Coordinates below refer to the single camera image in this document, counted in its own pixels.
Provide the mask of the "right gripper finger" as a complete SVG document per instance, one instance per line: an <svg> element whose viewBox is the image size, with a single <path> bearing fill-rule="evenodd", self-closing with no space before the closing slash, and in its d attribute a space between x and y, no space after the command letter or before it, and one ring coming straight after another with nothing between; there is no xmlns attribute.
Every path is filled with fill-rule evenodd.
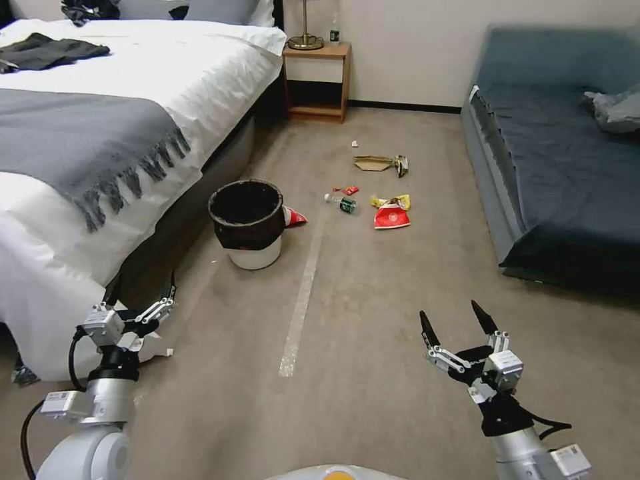
<svg viewBox="0 0 640 480"><path fill-rule="evenodd" d="M470 368L470 362L441 346L441 342L435 334L426 312L420 310L419 318L422 328L422 338L427 347L427 359L446 373L449 371L460 374L465 373Z"/></svg>
<svg viewBox="0 0 640 480"><path fill-rule="evenodd" d="M471 300L471 306L483 332L487 335L487 344L474 347L471 351L475 355L482 353L484 356L488 356L489 348L491 348L494 353L510 350L511 339L508 332L499 330L492 316L490 316L476 300Z"/></svg>

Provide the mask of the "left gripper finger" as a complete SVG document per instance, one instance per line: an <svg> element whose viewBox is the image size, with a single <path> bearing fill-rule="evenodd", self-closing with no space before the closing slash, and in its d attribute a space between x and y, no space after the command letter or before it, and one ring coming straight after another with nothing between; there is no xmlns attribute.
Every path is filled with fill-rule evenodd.
<svg viewBox="0 0 640 480"><path fill-rule="evenodd" d="M102 300L92 306L93 311L110 311L114 310L119 301L122 288L122 277L118 273L112 281L106 286L105 294Z"/></svg>
<svg viewBox="0 0 640 480"><path fill-rule="evenodd" d="M170 314L176 295L175 270L171 270L167 288L163 291L160 299L151 304L135 318L136 323L148 324L152 321L161 323Z"/></svg>

